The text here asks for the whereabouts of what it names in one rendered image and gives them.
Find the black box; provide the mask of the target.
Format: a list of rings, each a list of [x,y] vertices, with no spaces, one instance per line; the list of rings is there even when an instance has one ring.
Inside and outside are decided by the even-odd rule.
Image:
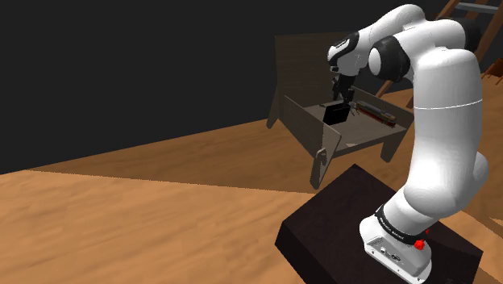
[[[345,102],[327,106],[322,121],[327,125],[343,123],[347,120],[350,109]]]

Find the red and yellow toy train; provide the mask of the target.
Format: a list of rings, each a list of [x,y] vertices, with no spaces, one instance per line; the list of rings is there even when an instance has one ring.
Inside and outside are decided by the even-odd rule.
[[[383,111],[373,105],[368,104],[367,102],[358,101],[355,103],[355,108],[357,111],[364,113],[376,121],[385,124],[389,127],[395,127],[397,123],[397,119],[394,115]]]

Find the brown wooden desk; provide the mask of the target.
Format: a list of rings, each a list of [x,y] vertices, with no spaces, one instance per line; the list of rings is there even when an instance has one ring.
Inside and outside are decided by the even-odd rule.
[[[332,77],[327,49],[347,36],[346,31],[277,35],[276,91],[267,127],[279,120],[313,157],[310,184],[318,189],[336,157],[382,144],[380,157],[389,162],[414,121],[414,114],[374,94],[355,88],[354,99],[387,111],[397,119],[390,127],[363,113],[349,115],[335,125],[323,122],[326,109],[342,101],[330,96]]]

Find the dark robot stand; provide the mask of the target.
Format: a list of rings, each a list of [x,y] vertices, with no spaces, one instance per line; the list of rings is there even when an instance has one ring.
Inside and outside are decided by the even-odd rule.
[[[364,251],[359,230],[394,193],[352,165],[282,222],[275,245],[305,284],[406,284]],[[433,266],[424,284],[475,284],[482,250],[440,222],[427,242]]]

